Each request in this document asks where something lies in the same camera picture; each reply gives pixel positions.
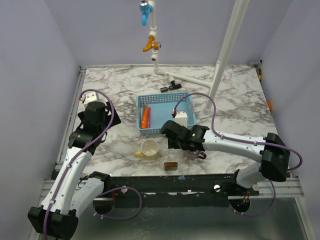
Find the purple plastic cup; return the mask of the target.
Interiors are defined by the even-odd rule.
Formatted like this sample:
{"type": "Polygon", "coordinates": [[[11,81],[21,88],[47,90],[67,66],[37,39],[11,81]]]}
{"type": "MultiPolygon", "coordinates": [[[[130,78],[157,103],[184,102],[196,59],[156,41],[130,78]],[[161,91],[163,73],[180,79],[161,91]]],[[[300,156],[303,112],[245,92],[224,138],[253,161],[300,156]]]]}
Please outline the purple plastic cup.
{"type": "Polygon", "coordinates": [[[189,160],[195,160],[195,159],[205,160],[207,158],[207,155],[205,154],[205,152],[199,151],[199,150],[196,150],[196,151],[186,150],[184,152],[184,156],[189,160]]]}

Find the clear tray with brown ends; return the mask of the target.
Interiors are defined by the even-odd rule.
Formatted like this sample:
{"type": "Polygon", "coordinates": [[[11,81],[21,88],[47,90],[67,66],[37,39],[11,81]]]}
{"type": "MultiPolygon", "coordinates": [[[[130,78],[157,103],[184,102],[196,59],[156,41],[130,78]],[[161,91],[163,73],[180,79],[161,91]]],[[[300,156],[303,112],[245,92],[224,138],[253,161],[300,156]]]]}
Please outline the clear tray with brown ends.
{"type": "Polygon", "coordinates": [[[175,149],[170,148],[169,140],[163,145],[160,158],[165,171],[176,171],[178,169],[178,157],[175,149]]]}

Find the yellow ceramic mug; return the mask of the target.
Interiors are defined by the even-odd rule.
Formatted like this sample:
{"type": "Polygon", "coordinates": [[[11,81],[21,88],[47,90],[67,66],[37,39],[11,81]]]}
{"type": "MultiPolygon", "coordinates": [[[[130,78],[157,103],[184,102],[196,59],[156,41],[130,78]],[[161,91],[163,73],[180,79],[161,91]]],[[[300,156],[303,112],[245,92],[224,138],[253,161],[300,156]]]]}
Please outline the yellow ceramic mug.
{"type": "Polygon", "coordinates": [[[146,160],[155,160],[159,155],[159,145],[153,139],[145,140],[141,146],[140,150],[135,152],[134,156],[136,158],[142,158],[146,160]]]}

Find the orange toothpaste tube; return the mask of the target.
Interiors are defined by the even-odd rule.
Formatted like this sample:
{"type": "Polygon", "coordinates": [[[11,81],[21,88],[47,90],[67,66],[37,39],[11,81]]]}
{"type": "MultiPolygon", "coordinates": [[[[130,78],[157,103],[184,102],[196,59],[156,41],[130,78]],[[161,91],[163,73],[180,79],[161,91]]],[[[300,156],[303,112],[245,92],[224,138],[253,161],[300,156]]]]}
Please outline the orange toothpaste tube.
{"type": "Polygon", "coordinates": [[[148,127],[148,120],[149,120],[149,106],[145,106],[142,111],[142,117],[140,121],[140,128],[146,129],[148,127]]]}

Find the light blue plastic basket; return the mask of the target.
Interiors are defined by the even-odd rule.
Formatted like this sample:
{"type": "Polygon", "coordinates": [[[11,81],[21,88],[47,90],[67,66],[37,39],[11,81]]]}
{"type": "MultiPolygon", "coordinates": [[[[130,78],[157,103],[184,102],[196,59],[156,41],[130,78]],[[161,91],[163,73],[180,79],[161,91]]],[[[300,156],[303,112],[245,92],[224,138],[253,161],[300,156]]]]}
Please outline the light blue plastic basket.
{"type": "Polygon", "coordinates": [[[139,95],[136,97],[136,125],[141,135],[156,135],[168,120],[172,120],[175,105],[188,92],[169,92],[139,95]],[[150,127],[141,128],[145,107],[150,108],[150,127]]]}

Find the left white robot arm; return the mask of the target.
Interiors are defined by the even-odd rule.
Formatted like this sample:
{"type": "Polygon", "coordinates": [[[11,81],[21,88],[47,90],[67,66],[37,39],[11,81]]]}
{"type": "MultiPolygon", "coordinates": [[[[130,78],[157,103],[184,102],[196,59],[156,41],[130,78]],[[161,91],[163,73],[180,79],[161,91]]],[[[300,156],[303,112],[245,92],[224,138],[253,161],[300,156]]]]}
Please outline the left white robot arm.
{"type": "Polygon", "coordinates": [[[84,168],[104,142],[106,130],[121,123],[108,101],[92,101],[77,116],[80,124],[69,136],[66,156],[54,184],[40,206],[31,207],[27,214],[37,233],[61,240],[72,238],[94,195],[104,198],[110,194],[111,185],[105,177],[91,178],[80,190],[77,186],[84,168]]]}

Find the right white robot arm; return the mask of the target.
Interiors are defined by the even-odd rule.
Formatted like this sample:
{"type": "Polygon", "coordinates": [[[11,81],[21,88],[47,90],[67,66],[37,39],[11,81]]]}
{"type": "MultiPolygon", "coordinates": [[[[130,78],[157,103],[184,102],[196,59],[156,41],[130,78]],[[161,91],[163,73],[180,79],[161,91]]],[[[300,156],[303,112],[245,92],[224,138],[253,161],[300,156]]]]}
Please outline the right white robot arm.
{"type": "Polygon", "coordinates": [[[266,137],[239,136],[201,125],[188,129],[173,120],[168,120],[160,133],[167,138],[169,149],[218,151],[253,160],[252,165],[234,173],[230,191],[236,196],[263,180],[285,182],[287,179],[290,152],[275,133],[268,133],[266,137]]]}

